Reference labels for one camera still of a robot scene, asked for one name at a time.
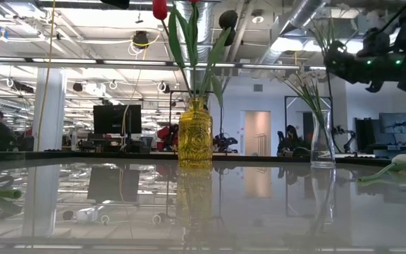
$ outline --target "green leaf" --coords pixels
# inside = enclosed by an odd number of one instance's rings
[[[176,14],[179,13],[176,6],[173,6],[168,18],[168,43],[175,62],[180,68],[184,68],[183,55],[181,54],[180,41],[178,40],[178,27],[176,26]]]
[[[217,100],[219,101],[220,107],[223,107],[223,94],[222,94],[222,84],[217,78],[214,73],[211,73],[211,84],[212,84],[212,90],[214,91],[214,94],[217,97]]]
[[[191,59],[190,65],[196,66],[198,62],[197,44],[198,44],[198,18],[199,12],[197,5],[192,3],[192,14],[189,19],[189,25],[187,26],[187,34],[189,35],[190,44],[192,45],[192,50],[195,58]]]
[[[231,28],[224,30],[219,35],[219,39],[217,40],[216,44],[212,47],[211,52],[209,52],[208,65],[206,66],[206,73],[204,74],[203,84],[202,87],[200,88],[200,96],[202,96],[207,89],[207,84],[209,83],[208,79],[209,76],[211,75],[212,68],[214,67],[215,64],[217,64],[217,61],[221,58],[226,39],[228,39],[230,32]]]
[[[183,35],[184,35],[184,40],[186,42],[186,46],[187,46],[187,52],[189,53],[189,60],[190,63],[194,63],[196,62],[196,58],[195,58],[195,53],[194,50],[192,48],[193,46],[193,41],[190,39],[188,32],[188,26],[189,24],[187,24],[187,21],[185,18],[183,18],[183,16],[181,15],[181,13],[177,10],[176,11],[176,17],[178,18],[178,22],[180,23],[181,26],[181,30],[183,31]]]

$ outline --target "hanging cable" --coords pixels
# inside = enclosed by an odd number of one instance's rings
[[[45,102],[47,100],[47,91],[48,91],[48,84],[49,84],[49,71],[51,69],[51,58],[53,56],[53,32],[54,32],[54,12],[56,11],[56,0],[53,0],[53,10],[51,12],[51,30],[50,30],[50,37],[49,37],[49,55],[48,55],[48,68],[47,68],[47,80],[45,82],[45,88],[43,91],[43,101],[42,101],[42,109],[40,110],[40,121],[39,121],[39,130],[37,132],[37,152],[40,150],[40,133],[42,130],[42,122],[43,122],[43,112],[45,109]]]
[[[142,57],[142,60],[145,60],[145,56],[146,56],[146,55],[147,55],[147,49],[144,50],[144,56]],[[136,81],[136,83],[135,83],[135,87],[134,87],[133,93],[131,94],[130,101],[133,100],[135,91],[136,91],[136,89],[137,89],[137,84],[139,83],[139,79],[140,79],[140,74],[141,74],[141,73],[142,73],[142,70],[139,70],[139,75],[137,76],[137,81]],[[121,148],[120,148],[120,150],[122,150],[122,149],[124,148],[124,145],[125,145],[125,131],[126,131],[125,122],[126,122],[126,113],[128,112],[128,107],[129,107],[129,104],[126,105],[125,112],[123,113],[123,122],[122,122],[122,124],[121,124],[121,133],[123,134],[123,137],[122,137],[122,141],[121,141]]]

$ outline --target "ceiling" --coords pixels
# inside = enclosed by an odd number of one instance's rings
[[[57,0],[55,9],[54,45],[51,56],[53,58],[77,59],[145,59],[157,61],[171,60],[168,50],[167,35],[162,24],[152,15],[151,1],[136,1],[129,10],[117,10],[96,0],[65,1]],[[292,1],[286,0],[220,0],[215,1],[211,14],[211,41],[213,42],[221,32],[218,25],[219,16],[227,10],[240,10],[239,24],[246,22],[242,42],[236,52],[229,52],[234,61],[250,61],[254,63],[268,49],[271,43],[271,29],[277,17],[287,13],[292,8]],[[404,1],[350,1],[347,4],[370,9],[381,3],[381,9],[401,6]],[[47,58],[49,55],[49,37],[52,1],[0,1],[0,36],[1,29],[6,31],[6,39],[0,41],[0,56],[20,56],[27,58]],[[334,1],[329,8],[336,8]],[[248,10],[262,10],[262,23],[253,23]],[[149,41],[155,41],[145,51],[140,51],[131,45],[131,38],[136,31],[146,31]],[[302,38],[307,42],[311,38]],[[296,54],[281,54],[279,62],[294,64],[296,61],[311,64],[321,64],[320,54],[316,52],[300,51]],[[108,97],[143,97],[164,98],[164,102],[157,102],[156,107],[167,107],[168,95],[158,90],[158,84],[165,82],[172,90],[185,90],[183,77],[177,70],[140,70],[140,69],[98,69],[98,68],[67,68],[68,89],[70,96],[89,96],[85,92],[73,91],[74,83],[96,82],[106,85]],[[1,66],[0,65],[0,95],[19,95],[19,92],[8,87],[7,79],[11,78],[35,89],[37,68],[31,66]],[[174,98],[183,98],[176,93]],[[15,102],[33,111],[33,99],[5,99]],[[91,112],[98,100],[68,101],[67,107],[84,107]]]

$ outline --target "white column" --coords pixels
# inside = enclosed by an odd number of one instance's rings
[[[61,149],[64,104],[67,88],[65,71],[53,68],[49,73],[39,68],[35,93],[35,115],[32,134],[35,137],[34,151]],[[44,111],[42,128],[39,130],[42,105]],[[28,169],[28,184],[23,215],[23,235],[48,237],[53,234],[56,221],[57,189],[60,166],[34,167]]]
[[[37,74],[37,89],[35,91],[35,112],[32,134],[34,135],[34,151],[40,141],[38,152],[47,149],[61,149],[63,115],[65,96],[67,90],[67,77],[65,70],[52,68],[49,72],[49,82],[44,100],[44,91],[47,81],[47,70],[39,68]],[[40,115],[43,108],[42,128],[40,127]]]

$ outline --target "yellow glass vase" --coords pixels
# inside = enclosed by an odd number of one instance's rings
[[[182,168],[206,169],[212,164],[212,117],[204,103],[205,98],[190,98],[189,110],[181,114],[178,161]]]
[[[211,219],[212,165],[206,169],[179,169],[176,216],[187,232],[201,234]]]

